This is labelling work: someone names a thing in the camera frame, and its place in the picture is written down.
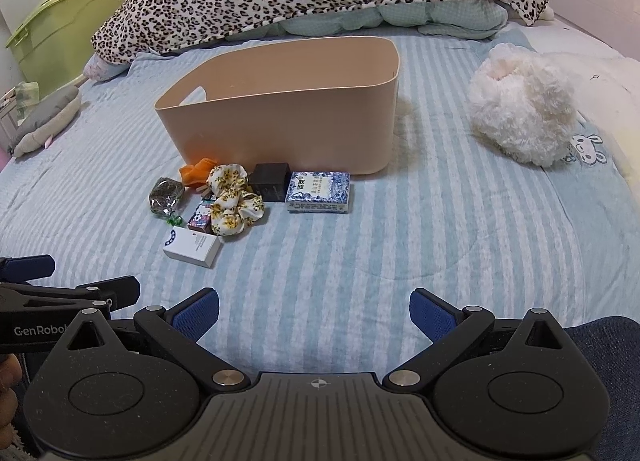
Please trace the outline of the person's left hand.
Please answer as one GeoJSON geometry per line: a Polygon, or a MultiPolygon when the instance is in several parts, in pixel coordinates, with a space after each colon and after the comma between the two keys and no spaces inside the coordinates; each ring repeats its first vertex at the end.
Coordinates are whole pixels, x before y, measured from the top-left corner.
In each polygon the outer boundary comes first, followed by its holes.
{"type": "Polygon", "coordinates": [[[6,356],[0,367],[0,449],[6,449],[13,441],[12,421],[18,403],[14,387],[21,381],[23,370],[17,357],[6,356]]]}

